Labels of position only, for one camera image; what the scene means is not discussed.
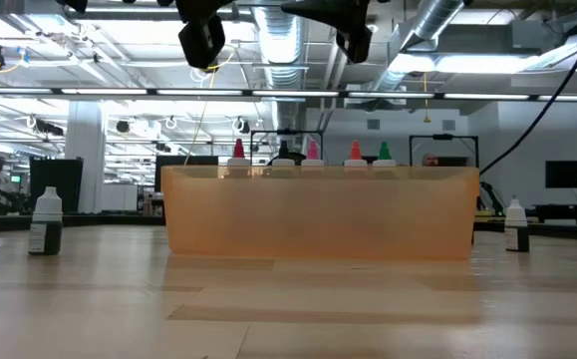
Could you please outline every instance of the plastic bin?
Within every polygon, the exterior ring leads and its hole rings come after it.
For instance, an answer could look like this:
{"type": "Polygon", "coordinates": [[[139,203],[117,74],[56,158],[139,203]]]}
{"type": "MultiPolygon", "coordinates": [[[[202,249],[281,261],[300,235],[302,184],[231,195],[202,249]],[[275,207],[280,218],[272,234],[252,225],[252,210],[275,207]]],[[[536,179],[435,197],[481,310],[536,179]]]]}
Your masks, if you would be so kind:
{"type": "Polygon", "coordinates": [[[468,259],[478,169],[365,171],[162,168],[168,245],[230,257],[468,259]]]}

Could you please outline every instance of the wooden table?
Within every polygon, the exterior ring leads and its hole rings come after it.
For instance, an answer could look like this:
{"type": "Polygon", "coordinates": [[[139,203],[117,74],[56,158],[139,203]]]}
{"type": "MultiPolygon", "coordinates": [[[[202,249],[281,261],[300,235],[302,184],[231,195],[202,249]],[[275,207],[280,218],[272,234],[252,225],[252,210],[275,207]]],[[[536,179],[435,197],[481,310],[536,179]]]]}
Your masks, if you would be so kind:
{"type": "Polygon", "coordinates": [[[577,240],[468,262],[169,254],[164,227],[0,234],[0,358],[577,358],[577,240]]]}

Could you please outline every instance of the bottle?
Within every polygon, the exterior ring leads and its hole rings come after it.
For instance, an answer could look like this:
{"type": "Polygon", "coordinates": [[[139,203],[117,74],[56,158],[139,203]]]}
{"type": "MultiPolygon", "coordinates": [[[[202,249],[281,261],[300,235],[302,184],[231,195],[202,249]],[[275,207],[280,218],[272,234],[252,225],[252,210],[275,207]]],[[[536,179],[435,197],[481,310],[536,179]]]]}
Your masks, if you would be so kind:
{"type": "Polygon", "coordinates": [[[529,228],[525,208],[514,198],[505,216],[505,249],[508,251],[529,251],[529,228]]]}
{"type": "Polygon", "coordinates": [[[381,142],[381,149],[379,150],[379,159],[372,163],[373,167],[396,167],[397,162],[390,156],[390,149],[388,143],[381,142]]]}
{"type": "Polygon", "coordinates": [[[301,162],[302,167],[322,167],[323,160],[319,160],[319,152],[317,151],[317,144],[311,141],[308,144],[308,159],[301,162]]]}
{"type": "Polygon", "coordinates": [[[62,199],[48,186],[38,197],[29,230],[30,255],[56,255],[62,243],[62,199]]]}
{"type": "Polygon", "coordinates": [[[366,168],[368,162],[364,160],[361,156],[361,149],[359,147],[359,141],[354,140],[352,142],[352,149],[350,150],[350,159],[344,162],[344,167],[347,168],[366,168]]]}
{"type": "Polygon", "coordinates": [[[290,150],[288,150],[288,142],[282,141],[279,147],[279,156],[272,161],[273,167],[294,167],[295,160],[290,160],[290,150]]]}
{"type": "Polygon", "coordinates": [[[233,151],[232,158],[228,159],[226,163],[227,166],[250,166],[250,160],[244,156],[244,145],[241,139],[235,141],[235,150],[233,151]]]}

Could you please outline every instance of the red bottle cap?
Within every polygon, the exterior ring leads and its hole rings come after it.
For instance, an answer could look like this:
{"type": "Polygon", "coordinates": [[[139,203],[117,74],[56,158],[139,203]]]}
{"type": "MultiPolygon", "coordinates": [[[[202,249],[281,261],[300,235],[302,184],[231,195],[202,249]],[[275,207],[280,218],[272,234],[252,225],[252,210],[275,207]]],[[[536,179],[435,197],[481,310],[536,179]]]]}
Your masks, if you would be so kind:
{"type": "Polygon", "coordinates": [[[361,149],[359,148],[359,141],[352,142],[352,150],[350,151],[350,160],[362,160],[361,149]]]}
{"type": "Polygon", "coordinates": [[[241,142],[241,139],[237,139],[235,142],[235,151],[232,154],[234,159],[243,159],[244,158],[244,144],[241,142]]]}
{"type": "Polygon", "coordinates": [[[308,145],[308,160],[318,160],[319,154],[317,152],[317,144],[314,141],[308,145]]]}

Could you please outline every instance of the pillar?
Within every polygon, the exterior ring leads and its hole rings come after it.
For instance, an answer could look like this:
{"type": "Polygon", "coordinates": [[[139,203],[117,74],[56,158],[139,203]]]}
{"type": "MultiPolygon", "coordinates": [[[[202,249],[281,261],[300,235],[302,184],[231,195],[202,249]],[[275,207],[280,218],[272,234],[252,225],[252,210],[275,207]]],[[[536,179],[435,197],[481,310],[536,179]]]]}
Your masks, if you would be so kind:
{"type": "Polygon", "coordinates": [[[84,160],[78,211],[102,211],[105,180],[107,118],[98,102],[72,101],[69,105],[65,158],[84,160]]]}

